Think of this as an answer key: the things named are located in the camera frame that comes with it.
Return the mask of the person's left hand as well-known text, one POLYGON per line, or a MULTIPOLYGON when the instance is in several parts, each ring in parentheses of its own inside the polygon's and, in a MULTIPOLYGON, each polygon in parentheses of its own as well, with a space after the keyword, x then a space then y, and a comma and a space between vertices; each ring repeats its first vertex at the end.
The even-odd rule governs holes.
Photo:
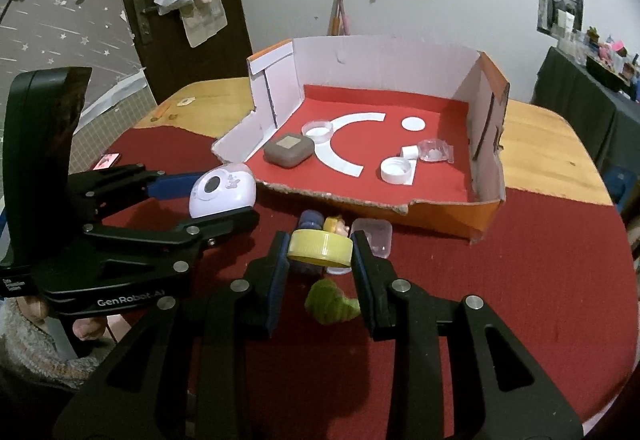
MULTIPOLYGON (((17 298, 17 304, 21 314, 29 321, 46 332, 51 332, 53 318, 50 316, 49 307, 43 299, 35 296, 21 296, 17 298)), ((70 325, 74 335, 83 342, 107 337, 114 342, 120 342, 131 330, 130 325, 121 315, 81 318, 74 322, 61 317, 60 321, 65 325, 70 325)))

